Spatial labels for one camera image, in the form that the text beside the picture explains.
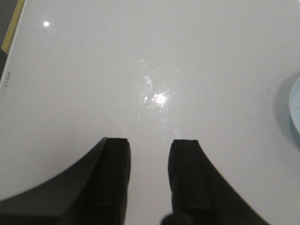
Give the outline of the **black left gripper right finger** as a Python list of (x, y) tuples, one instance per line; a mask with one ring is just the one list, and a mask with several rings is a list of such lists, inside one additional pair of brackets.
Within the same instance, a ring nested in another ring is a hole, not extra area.
[(172, 213), (162, 225), (266, 225), (214, 167), (197, 140), (174, 140), (168, 158)]

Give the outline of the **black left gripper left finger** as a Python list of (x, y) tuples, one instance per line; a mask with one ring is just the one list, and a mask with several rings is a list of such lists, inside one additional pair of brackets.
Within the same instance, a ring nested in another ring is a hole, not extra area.
[(0, 203), (3, 225), (122, 225), (131, 150), (127, 139), (103, 138), (54, 178)]

